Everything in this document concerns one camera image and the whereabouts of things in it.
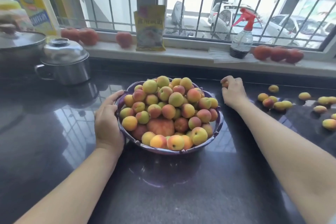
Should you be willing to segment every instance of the pot lid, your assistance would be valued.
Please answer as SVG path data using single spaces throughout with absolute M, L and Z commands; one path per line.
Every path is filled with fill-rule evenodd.
M 0 25 L 0 50 L 39 44 L 46 36 L 37 32 L 17 32 L 12 24 Z
M 67 38 L 56 38 L 44 46 L 41 61 L 47 65 L 70 65 L 88 56 L 88 52 L 77 42 Z

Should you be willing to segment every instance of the yellow packet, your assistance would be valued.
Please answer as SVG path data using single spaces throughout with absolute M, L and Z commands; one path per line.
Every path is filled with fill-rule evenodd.
M 165 16 L 164 5 L 141 6 L 139 11 L 134 12 L 137 50 L 166 50 L 163 45 Z

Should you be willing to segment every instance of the dark countertop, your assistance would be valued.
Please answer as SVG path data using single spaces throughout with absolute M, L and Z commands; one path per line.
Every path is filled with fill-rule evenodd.
M 135 73 L 136 68 L 119 73 L 93 67 L 93 78 L 73 87 L 34 75 L 0 76 L 1 223 L 13 223 L 93 151 L 93 112 L 105 97 L 135 81 L 161 75 L 148 75 L 148 70 L 148 74 Z M 174 69 L 165 75 L 174 73 L 181 77 Z M 128 143 L 89 223 L 304 223 L 244 122 L 224 105 L 219 81 L 189 76 L 223 106 L 220 134 L 204 150 L 185 156 L 157 155 Z M 253 75 L 245 81 L 252 82 Z M 253 101 L 269 86 L 244 85 Z M 317 117 L 312 113 L 314 101 L 302 105 L 297 99 L 300 92 L 317 99 L 335 96 L 335 90 L 279 87 L 277 97 L 297 104 L 285 114 L 270 115 L 336 156 L 336 136 L 321 126 L 335 112 L 333 107 Z

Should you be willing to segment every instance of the bottle label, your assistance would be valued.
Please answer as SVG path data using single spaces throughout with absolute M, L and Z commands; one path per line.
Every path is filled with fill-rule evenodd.
M 20 0 L 20 2 L 37 32 L 45 35 L 57 35 L 43 0 Z

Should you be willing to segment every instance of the red tomato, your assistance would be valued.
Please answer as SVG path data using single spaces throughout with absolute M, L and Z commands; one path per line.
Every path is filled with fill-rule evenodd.
M 289 51 L 283 46 L 276 46 L 271 49 L 271 60 L 279 62 L 289 57 Z
M 85 45 L 95 45 L 98 42 L 98 33 L 92 28 L 81 28 L 79 39 Z
M 115 39 L 121 48 L 129 48 L 132 45 L 132 35 L 129 32 L 119 31 Z
M 64 28 L 61 30 L 61 37 L 79 42 L 79 32 L 75 28 Z
M 271 56 L 271 47 L 258 45 L 254 48 L 253 56 L 258 60 L 266 60 L 269 56 Z
M 303 59 L 303 52 L 299 49 L 289 49 L 289 57 L 286 59 L 287 63 L 294 64 Z

